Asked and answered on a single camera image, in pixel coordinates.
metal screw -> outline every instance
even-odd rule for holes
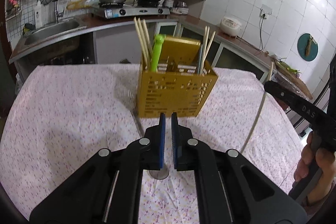
[[[188,140],[188,145],[197,145],[198,144],[198,140],[196,139],[189,139]]]
[[[110,151],[106,148],[103,148],[101,150],[99,150],[98,155],[101,157],[106,157],[108,154],[110,153]]]
[[[147,145],[149,144],[151,141],[148,139],[148,138],[141,138],[139,140],[139,143],[142,144],[142,145]]]
[[[227,154],[232,158],[236,158],[239,155],[238,151],[235,149],[230,149]]]

pink floral tablecloth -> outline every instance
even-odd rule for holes
[[[139,138],[130,109],[139,65],[41,66],[29,76],[9,113],[0,142],[0,182],[29,218],[32,209],[99,149],[125,148]],[[240,150],[263,96],[246,71],[218,69],[219,79],[197,117],[179,118],[213,149]],[[158,119],[141,119],[144,128]],[[199,223],[192,171],[176,172],[171,124],[166,120],[165,163],[155,180],[144,171],[139,223]],[[288,192],[302,145],[270,95],[243,155]]]

chopstick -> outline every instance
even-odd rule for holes
[[[146,58],[147,58],[147,62],[148,62],[148,69],[151,69],[151,59],[149,57],[149,52],[148,52],[148,46],[147,46],[147,42],[146,42],[146,38],[145,38],[145,34],[142,28],[142,24],[141,24],[141,20],[140,18],[138,18],[138,26],[139,26],[139,30],[140,30],[140,35],[142,38],[142,42],[143,42],[143,47],[145,49],[145,54],[146,54]]]
[[[152,49],[152,45],[151,45],[151,40],[149,38],[149,32],[148,32],[146,20],[142,21],[142,26],[143,26],[144,33],[145,33],[145,36],[146,36],[146,43],[147,43],[147,47],[148,47],[149,59],[151,59],[152,56],[153,56],[153,49]]]
[[[135,17],[134,17],[133,21],[134,21],[135,29],[136,29],[136,32],[138,34],[138,38],[139,38],[139,41],[140,41],[142,55],[143,55],[143,58],[145,60],[145,64],[147,66],[147,69],[149,69],[149,64],[150,63],[148,62],[148,58],[147,58],[148,52],[146,52],[146,49],[144,47],[144,41],[142,40],[142,36],[141,36],[141,33],[140,33],[140,28],[139,28],[139,25],[138,25],[138,21]]]
[[[209,42],[209,44],[208,44],[208,46],[207,46],[207,51],[205,52],[205,57],[207,57],[207,55],[208,55],[208,52],[209,52],[209,50],[210,50],[210,47],[211,47],[212,41],[213,41],[213,39],[215,38],[215,34],[216,34],[216,31],[214,31],[214,32],[212,33],[212,36],[211,36],[210,42]]]
[[[209,30],[210,28],[205,26],[205,35],[203,37],[203,53],[202,53],[202,61],[201,61],[201,68],[199,70],[199,75],[202,75],[203,68],[204,68],[205,52],[206,52],[208,38],[209,38]]]

soap dispenser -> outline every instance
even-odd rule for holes
[[[35,27],[36,29],[41,28],[44,25],[45,17],[43,13],[43,8],[40,0],[37,0],[37,5],[34,8],[35,17]]]

yellow utensil holder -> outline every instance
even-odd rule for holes
[[[137,89],[139,117],[156,118],[161,112],[167,117],[173,112],[178,117],[198,115],[218,79],[207,60],[202,75],[193,73],[199,48],[199,41],[167,37],[157,72],[146,70],[141,62]],[[172,61],[176,70],[166,71]]]

